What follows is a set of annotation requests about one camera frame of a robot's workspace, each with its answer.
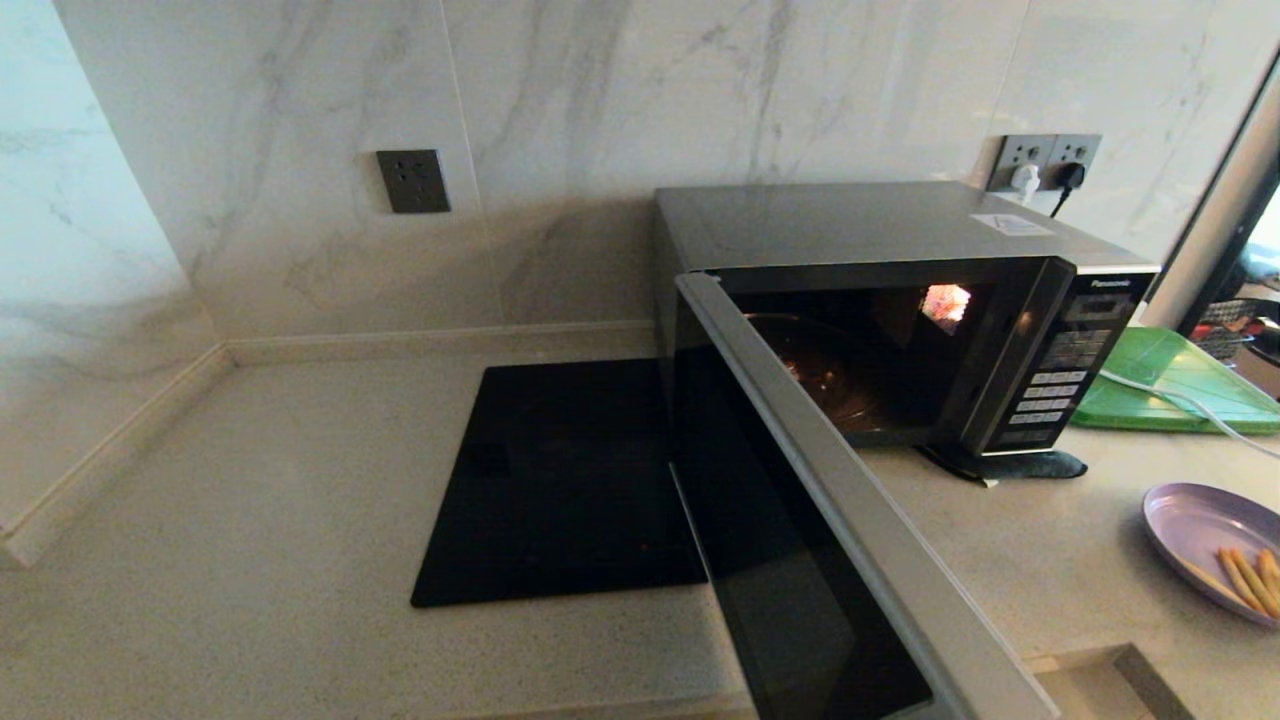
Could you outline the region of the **black glass microwave door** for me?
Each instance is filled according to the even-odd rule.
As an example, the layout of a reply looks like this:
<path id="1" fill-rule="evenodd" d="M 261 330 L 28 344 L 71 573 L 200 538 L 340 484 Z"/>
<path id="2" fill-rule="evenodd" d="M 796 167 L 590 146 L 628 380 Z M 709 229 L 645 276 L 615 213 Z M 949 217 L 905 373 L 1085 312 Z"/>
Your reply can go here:
<path id="1" fill-rule="evenodd" d="M 718 279 L 675 292 L 675 477 L 758 716 L 1059 720 Z"/>

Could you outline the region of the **dark blue cloth pad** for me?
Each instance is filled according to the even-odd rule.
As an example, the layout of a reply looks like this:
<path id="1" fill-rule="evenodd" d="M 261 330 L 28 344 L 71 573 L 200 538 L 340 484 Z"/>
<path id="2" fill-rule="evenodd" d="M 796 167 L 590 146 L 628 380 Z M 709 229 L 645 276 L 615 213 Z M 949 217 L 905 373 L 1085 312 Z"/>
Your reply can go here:
<path id="1" fill-rule="evenodd" d="M 972 454 L 957 445 L 919 445 L 914 450 L 948 474 L 983 487 L 997 486 L 1001 480 L 1070 480 L 1085 475 L 1089 469 L 1080 459 L 1057 450 L 989 456 Z"/>

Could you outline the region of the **grey socket with white plug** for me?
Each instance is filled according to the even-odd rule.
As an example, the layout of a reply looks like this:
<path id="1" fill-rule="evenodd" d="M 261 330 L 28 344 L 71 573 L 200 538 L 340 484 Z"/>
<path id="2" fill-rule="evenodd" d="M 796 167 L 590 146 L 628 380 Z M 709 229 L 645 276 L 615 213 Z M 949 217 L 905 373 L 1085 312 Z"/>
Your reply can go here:
<path id="1" fill-rule="evenodd" d="M 1043 183 L 1044 161 L 1052 149 L 1055 137 L 1056 135 L 1004 136 L 986 182 L 986 191 L 993 193 L 1018 193 L 1010 186 L 1010 178 L 1015 168 L 1025 163 L 1034 163 L 1041 167 L 1041 179 Z M 1039 191 L 1047 190 L 1041 184 Z"/>

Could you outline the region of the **beige narrow cabinet front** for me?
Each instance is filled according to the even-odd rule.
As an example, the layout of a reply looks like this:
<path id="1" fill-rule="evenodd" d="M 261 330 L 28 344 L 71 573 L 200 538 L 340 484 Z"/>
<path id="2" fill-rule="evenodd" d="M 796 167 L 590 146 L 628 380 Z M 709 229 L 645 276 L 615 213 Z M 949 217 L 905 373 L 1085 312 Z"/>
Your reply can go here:
<path id="1" fill-rule="evenodd" d="M 1060 720 L 1155 720 L 1147 703 L 1119 670 L 1107 664 L 1037 673 L 1057 705 Z"/>

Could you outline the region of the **purple plate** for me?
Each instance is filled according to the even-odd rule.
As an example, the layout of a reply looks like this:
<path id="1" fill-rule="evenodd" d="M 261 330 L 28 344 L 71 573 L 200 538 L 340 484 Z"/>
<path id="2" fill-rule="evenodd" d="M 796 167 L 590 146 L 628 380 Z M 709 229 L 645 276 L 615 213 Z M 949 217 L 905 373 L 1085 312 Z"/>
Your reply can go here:
<path id="1" fill-rule="evenodd" d="M 1217 548 L 1240 550 L 1251 562 L 1262 548 L 1271 548 L 1280 559 L 1280 514 L 1225 489 L 1167 483 L 1146 493 L 1142 516 L 1157 552 L 1183 580 L 1221 609 L 1280 632 L 1280 620 L 1224 598 L 1181 565 L 1193 562 L 1234 589 Z"/>

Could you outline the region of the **black glass induction cooktop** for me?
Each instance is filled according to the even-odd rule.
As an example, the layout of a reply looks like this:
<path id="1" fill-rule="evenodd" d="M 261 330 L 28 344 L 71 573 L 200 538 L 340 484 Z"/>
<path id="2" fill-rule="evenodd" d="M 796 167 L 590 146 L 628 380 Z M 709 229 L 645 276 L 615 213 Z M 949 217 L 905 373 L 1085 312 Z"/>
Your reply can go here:
<path id="1" fill-rule="evenodd" d="M 489 366 L 415 609 L 707 582 L 650 357 Z"/>

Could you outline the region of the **green plastic cutting board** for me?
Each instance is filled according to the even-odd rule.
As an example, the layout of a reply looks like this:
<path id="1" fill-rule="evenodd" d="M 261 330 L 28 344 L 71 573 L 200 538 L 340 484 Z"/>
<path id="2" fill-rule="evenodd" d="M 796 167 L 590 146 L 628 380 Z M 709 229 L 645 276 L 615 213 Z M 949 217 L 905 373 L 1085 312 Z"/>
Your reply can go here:
<path id="1" fill-rule="evenodd" d="M 1217 433 L 1196 404 L 1244 436 L 1280 434 L 1280 404 L 1178 333 L 1128 327 L 1070 423 L 1110 430 Z"/>

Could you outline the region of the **single dark grey wall socket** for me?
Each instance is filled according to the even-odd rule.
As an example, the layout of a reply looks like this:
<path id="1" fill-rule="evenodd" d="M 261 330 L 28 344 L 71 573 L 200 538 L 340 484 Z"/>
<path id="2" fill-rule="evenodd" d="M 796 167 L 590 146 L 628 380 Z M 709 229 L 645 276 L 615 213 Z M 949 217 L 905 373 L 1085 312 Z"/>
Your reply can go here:
<path id="1" fill-rule="evenodd" d="M 452 210 L 435 149 L 375 151 L 393 214 L 444 214 Z"/>

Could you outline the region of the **grey socket with black plug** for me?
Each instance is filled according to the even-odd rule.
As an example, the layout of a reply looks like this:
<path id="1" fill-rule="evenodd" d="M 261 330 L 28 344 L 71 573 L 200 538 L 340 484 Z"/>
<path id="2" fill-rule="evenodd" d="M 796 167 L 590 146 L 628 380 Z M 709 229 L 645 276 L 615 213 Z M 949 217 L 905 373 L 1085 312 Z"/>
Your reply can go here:
<path id="1" fill-rule="evenodd" d="M 1100 149 L 1101 135 L 1057 135 L 1044 161 L 1042 187 L 1060 191 L 1064 181 L 1087 173 Z"/>

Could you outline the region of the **black power plug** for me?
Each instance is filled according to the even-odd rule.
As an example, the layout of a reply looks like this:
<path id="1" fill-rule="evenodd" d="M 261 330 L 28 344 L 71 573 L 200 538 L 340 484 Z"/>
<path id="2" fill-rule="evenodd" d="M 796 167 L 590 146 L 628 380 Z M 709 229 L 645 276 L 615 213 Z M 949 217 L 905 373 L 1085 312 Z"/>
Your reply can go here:
<path id="1" fill-rule="evenodd" d="M 1050 213 L 1050 218 L 1056 218 L 1060 214 L 1062 206 L 1070 199 L 1073 192 L 1083 186 L 1085 176 L 1087 168 L 1079 161 L 1065 163 L 1057 169 L 1055 181 L 1059 184 L 1060 195 L 1057 202 Z"/>

